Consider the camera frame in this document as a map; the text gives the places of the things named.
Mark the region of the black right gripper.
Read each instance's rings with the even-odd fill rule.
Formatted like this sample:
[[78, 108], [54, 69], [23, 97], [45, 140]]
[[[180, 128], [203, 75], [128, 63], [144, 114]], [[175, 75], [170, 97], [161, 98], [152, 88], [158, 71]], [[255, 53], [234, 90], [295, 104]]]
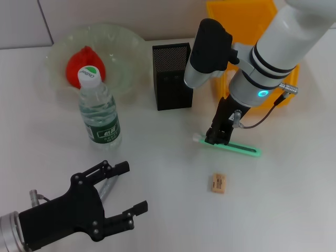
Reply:
[[240, 104], [231, 96], [226, 99], [224, 97], [220, 99], [211, 127], [206, 132], [206, 143], [229, 144], [233, 131], [233, 121], [229, 118], [236, 110], [240, 110], [241, 117], [243, 117], [248, 112], [248, 107]]

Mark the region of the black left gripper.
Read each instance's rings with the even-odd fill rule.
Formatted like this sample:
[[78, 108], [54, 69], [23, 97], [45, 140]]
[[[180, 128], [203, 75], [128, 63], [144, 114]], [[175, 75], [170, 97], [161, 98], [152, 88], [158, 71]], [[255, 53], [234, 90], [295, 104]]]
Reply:
[[127, 161], [112, 166], [107, 160], [77, 173], [70, 188], [47, 203], [19, 213], [25, 243], [31, 250], [83, 232], [94, 242], [134, 229], [134, 216], [148, 211], [147, 201], [140, 202], [119, 215], [105, 217], [103, 202], [94, 187], [97, 183], [130, 171]]

